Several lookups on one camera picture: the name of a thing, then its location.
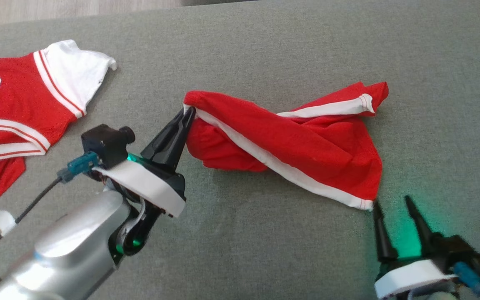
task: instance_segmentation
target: green light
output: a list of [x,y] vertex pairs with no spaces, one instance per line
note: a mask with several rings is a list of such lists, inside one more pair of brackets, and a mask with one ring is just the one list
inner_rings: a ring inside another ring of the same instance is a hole
[[124,253],[123,253],[123,247],[122,247],[122,245],[116,245],[116,250],[117,250],[120,254],[124,254]]
[[136,162],[137,157],[134,154],[129,153],[129,156],[127,156],[127,160]]

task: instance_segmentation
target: blue cable connector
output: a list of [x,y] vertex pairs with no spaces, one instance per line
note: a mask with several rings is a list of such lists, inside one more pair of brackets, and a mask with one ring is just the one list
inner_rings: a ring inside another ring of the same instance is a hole
[[88,152],[78,158],[70,161],[68,167],[57,172],[57,176],[62,178],[62,183],[68,183],[75,176],[90,171],[93,167],[99,166],[99,157],[95,152]]
[[459,277],[460,281],[468,285],[476,296],[480,297],[480,277],[468,264],[465,262],[456,263],[453,268],[453,273]]

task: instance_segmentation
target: floor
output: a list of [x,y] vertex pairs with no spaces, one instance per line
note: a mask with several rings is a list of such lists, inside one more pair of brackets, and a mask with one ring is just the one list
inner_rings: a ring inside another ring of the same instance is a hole
[[245,0],[0,0],[0,25]]

